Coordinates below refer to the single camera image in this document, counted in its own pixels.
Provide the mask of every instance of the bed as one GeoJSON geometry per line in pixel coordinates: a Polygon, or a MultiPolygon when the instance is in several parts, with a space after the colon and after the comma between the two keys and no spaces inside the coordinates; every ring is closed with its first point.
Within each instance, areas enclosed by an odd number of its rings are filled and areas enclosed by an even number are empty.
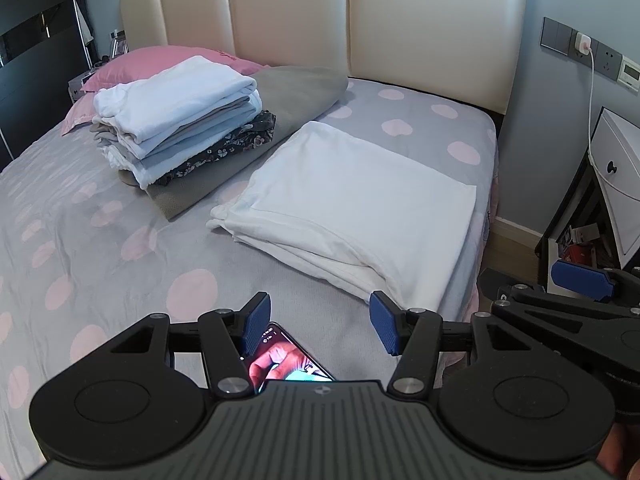
{"type": "MultiPolygon", "coordinates": [[[[524,0],[121,1],[130,48],[204,46],[272,66],[348,72],[346,94],[319,121],[475,185],[438,310],[449,320],[478,304],[497,199],[496,127],[479,108],[506,110],[523,10],[524,0]],[[474,34],[471,52],[463,42],[474,34]]],[[[364,302],[204,227],[210,209],[237,196],[264,160],[173,221],[119,180],[87,127],[65,137],[52,129],[2,172],[0,477],[22,478],[43,460],[28,424],[38,387],[151,312],[190,321],[265,290],[272,319],[336,378],[386,383],[396,359],[364,302]]],[[[204,382],[194,356],[176,367],[204,382]]]]}

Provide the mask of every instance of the mattress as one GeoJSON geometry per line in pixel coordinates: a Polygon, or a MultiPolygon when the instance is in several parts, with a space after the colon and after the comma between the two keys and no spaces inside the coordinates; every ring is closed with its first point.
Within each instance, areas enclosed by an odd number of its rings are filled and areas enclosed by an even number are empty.
{"type": "MultiPolygon", "coordinates": [[[[437,96],[355,79],[318,120],[477,187],[439,308],[447,320],[462,319],[487,234],[497,167],[492,120],[437,96]]],[[[396,359],[385,353],[363,301],[205,227],[211,208],[237,196],[263,162],[172,222],[118,179],[87,127],[65,137],[55,127],[2,172],[0,477],[22,478],[43,460],[28,423],[38,387],[152,312],[192,321],[212,308],[239,309],[264,290],[272,319],[336,378],[386,384],[396,359]]],[[[176,362],[204,384],[196,356],[176,362]]]]}

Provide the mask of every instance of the blue gripper pad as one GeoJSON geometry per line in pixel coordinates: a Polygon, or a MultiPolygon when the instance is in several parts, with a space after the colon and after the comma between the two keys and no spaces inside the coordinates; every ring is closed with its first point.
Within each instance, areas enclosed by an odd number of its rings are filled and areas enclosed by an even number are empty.
{"type": "Polygon", "coordinates": [[[385,350],[391,355],[400,355],[400,335],[396,328],[396,318],[393,313],[376,297],[374,292],[369,297],[369,318],[373,328],[378,332],[378,337],[385,350]]]}
{"type": "Polygon", "coordinates": [[[551,267],[554,283],[595,301],[613,296],[614,284],[604,270],[558,260],[551,267]]]}
{"type": "Polygon", "coordinates": [[[242,334],[242,354],[253,355],[267,330],[271,320],[271,298],[268,294],[262,298],[258,306],[247,316],[242,334]]]}

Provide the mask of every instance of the beige leather headboard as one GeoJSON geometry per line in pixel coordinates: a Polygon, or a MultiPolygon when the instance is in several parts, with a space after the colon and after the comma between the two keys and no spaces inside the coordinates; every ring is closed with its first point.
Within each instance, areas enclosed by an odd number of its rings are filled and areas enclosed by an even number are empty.
{"type": "Polygon", "coordinates": [[[525,0],[120,0],[129,49],[323,65],[504,113],[525,0]]]}

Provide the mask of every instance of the baseboard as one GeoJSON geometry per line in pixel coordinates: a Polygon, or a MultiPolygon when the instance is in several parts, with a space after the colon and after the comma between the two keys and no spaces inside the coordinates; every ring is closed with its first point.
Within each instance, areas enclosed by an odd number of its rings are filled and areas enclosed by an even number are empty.
{"type": "Polygon", "coordinates": [[[494,223],[491,224],[491,232],[532,249],[536,247],[540,238],[542,238],[542,234],[539,232],[518,225],[510,220],[500,218],[499,216],[497,216],[494,223]]]}

